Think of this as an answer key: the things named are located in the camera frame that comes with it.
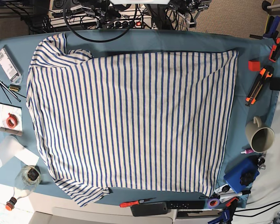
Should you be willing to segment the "black power strip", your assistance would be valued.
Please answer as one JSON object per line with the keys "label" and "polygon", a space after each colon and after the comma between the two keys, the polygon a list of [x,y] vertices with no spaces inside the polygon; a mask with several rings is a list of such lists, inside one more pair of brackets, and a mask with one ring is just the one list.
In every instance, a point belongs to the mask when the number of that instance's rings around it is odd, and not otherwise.
{"label": "black power strip", "polygon": [[115,21],[107,25],[107,29],[125,29],[132,25],[131,28],[144,29],[144,23],[141,21]]}

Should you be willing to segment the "blue black spring clamp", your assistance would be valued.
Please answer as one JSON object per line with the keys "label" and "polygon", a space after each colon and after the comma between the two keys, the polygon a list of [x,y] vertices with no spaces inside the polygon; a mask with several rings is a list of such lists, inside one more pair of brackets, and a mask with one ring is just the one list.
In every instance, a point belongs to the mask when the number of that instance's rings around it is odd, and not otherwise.
{"label": "blue black spring clamp", "polygon": [[208,224],[231,224],[233,215],[238,206],[238,197],[234,197],[228,201],[226,208],[221,212],[220,216],[208,222]]}

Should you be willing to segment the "blue white striped T-shirt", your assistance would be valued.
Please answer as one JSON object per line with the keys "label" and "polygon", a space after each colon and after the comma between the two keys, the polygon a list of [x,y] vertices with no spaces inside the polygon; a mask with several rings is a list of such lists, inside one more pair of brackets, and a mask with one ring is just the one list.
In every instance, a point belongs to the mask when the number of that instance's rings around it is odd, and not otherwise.
{"label": "blue white striped T-shirt", "polygon": [[110,188],[199,192],[218,181],[238,51],[126,53],[41,41],[27,79],[38,152],[79,206]]}

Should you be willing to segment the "black marker pen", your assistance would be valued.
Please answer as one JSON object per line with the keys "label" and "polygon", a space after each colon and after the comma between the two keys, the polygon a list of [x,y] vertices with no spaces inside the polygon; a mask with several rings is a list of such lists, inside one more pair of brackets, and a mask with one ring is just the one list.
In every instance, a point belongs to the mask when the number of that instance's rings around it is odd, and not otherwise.
{"label": "black marker pen", "polygon": [[219,199],[226,199],[226,198],[233,198],[233,197],[238,197],[238,196],[243,196],[243,195],[248,195],[250,194],[250,190],[243,190],[239,193],[227,193],[227,194],[221,194],[219,196]]}

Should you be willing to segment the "purple tape roll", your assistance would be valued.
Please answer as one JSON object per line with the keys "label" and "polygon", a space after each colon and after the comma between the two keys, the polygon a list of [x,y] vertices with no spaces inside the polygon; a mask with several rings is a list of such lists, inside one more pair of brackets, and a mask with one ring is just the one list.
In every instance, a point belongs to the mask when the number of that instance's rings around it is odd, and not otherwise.
{"label": "purple tape roll", "polygon": [[207,200],[207,206],[209,209],[214,209],[220,204],[220,200],[218,198],[210,198]]}

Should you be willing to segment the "black zip ties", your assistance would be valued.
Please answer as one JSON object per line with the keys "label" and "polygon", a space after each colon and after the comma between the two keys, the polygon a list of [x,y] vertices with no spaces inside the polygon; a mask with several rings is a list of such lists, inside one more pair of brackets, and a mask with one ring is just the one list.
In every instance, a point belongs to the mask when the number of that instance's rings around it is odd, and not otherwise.
{"label": "black zip ties", "polygon": [[20,93],[17,92],[17,91],[12,90],[12,89],[10,88],[11,85],[7,86],[7,85],[4,84],[1,80],[0,80],[0,87],[1,87],[1,89],[3,90],[4,94],[6,95],[8,101],[9,101],[10,103],[12,103],[12,102],[11,102],[9,96],[7,95],[7,92],[8,92],[11,96],[13,96],[18,102],[21,102],[21,100],[20,100],[19,97],[26,98],[26,96],[20,94]]}

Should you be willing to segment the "red tape roll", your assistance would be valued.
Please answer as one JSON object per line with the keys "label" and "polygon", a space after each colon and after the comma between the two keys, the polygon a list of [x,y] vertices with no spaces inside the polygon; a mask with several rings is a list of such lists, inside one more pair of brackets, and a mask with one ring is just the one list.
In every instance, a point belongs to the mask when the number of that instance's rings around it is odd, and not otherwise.
{"label": "red tape roll", "polygon": [[6,123],[10,129],[14,129],[18,125],[18,119],[14,114],[9,113]]}

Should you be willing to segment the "white packaged device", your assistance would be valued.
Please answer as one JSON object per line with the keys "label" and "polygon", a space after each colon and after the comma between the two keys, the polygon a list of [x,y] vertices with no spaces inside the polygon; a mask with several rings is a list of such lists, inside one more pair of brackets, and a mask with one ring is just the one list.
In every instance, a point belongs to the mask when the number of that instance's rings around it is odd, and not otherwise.
{"label": "white packaged device", "polygon": [[16,68],[5,47],[0,50],[0,65],[12,84],[21,84],[22,75]]}

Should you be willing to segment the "red handled screwdriver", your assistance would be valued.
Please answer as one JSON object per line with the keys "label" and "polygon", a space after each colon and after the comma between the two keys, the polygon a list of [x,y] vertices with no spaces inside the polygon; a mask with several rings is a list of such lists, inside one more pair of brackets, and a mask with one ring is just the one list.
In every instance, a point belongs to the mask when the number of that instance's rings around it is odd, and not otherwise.
{"label": "red handled screwdriver", "polygon": [[119,206],[121,208],[131,207],[131,206],[134,206],[134,205],[139,205],[139,204],[142,204],[142,203],[145,203],[145,202],[149,202],[153,199],[155,199],[155,197],[147,198],[147,199],[141,199],[141,200],[137,200],[137,201],[131,201],[131,202],[124,202],[124,203],[121,203]]}

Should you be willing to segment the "blue clamp top right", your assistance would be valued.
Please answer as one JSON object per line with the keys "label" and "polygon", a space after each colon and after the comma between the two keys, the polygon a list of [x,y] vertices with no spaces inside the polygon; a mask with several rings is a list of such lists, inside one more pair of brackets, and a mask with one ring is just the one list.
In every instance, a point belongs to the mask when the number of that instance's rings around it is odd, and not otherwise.
{"label": "blue clamp top right", "polygon": [[266,25],[266,30],[265,33],[262,36],[259,35],[250,35],[250,38],[253,39],[276,39],[279,32],[277,30],[277,27],[280,22],[280,17],[279,16],[270,16]]}

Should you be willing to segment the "black remote control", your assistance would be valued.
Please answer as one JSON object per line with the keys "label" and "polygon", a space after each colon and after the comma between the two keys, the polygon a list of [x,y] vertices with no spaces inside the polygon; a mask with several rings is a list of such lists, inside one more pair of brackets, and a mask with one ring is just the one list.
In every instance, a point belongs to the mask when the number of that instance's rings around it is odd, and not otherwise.
{"label": "black remote control", "polygon": [[166,201],[168,209],[200,210],[204,208],[205,201]]}

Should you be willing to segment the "blue box with black knob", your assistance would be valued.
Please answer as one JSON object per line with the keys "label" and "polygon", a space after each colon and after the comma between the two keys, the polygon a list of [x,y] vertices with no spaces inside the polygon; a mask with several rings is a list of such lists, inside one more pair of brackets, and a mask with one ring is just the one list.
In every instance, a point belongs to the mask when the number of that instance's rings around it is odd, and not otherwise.
{"label": "blue box with black knob", "polygon": [[224,180],[235,193],[245,190],[259,176],[257,163],[251,158],[243,159],[224,175]]}

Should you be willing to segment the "small orange cube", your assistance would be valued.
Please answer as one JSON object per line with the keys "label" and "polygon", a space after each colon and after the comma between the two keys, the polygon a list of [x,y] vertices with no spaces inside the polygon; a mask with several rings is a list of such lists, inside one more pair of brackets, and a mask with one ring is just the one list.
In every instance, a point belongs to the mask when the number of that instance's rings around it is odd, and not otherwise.
{"label": "small orange cube", "polygon": [[248,69],[249,69],[250,71],[260,71],[260,69],[261,69],[260,61],[257,61],[257,60],[249,60],[249,61],[248,61]]}

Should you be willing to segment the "pink white small tube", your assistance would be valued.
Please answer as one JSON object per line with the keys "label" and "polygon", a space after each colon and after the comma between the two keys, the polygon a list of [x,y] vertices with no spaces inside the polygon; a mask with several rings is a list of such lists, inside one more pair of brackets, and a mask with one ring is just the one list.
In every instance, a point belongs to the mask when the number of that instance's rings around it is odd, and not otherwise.
{"label": "pink white small tube", "polygon": [[245,149],[244,151],[241,152],[241,154],[251,154],[254,153],[254,150],[251,148]]}

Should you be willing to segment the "clear glass bottle orange cap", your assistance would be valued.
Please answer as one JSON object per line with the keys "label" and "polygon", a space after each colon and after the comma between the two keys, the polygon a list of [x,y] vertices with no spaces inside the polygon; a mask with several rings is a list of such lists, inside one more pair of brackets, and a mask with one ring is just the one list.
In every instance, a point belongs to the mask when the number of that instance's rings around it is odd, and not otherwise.
{"label": "clear glass bottle orange cap", "polygon": [[33,166],[24,166],[14,181],[14,194],[6,203],[6,209],[12,211],[17,201],[21,198],[27,197],[41,182],[41,174]]}

